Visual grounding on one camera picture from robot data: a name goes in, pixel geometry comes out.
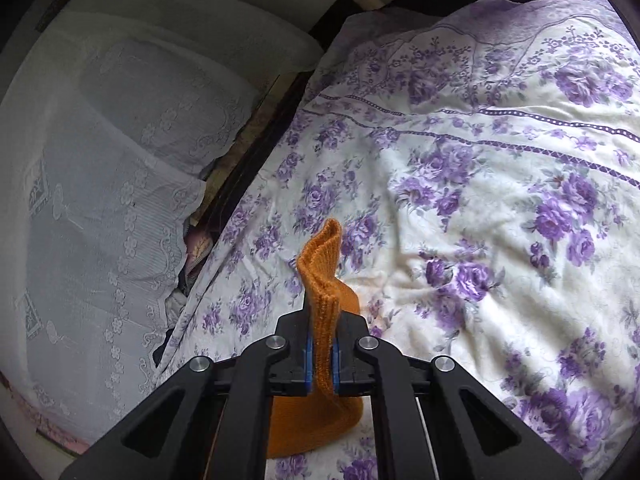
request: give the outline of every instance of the orange knitted fabric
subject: orange knitted fabric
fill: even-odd
[[[314,389],[307,397],[275,397],[267,456],[276,458],[324,446],[355,426],[362,416],[359,397],[334,394],[331,348],[340,310],[360,313],[358,297],[335,277],[342,229],[327,220],[302,249],[298,271],[311,307]]]

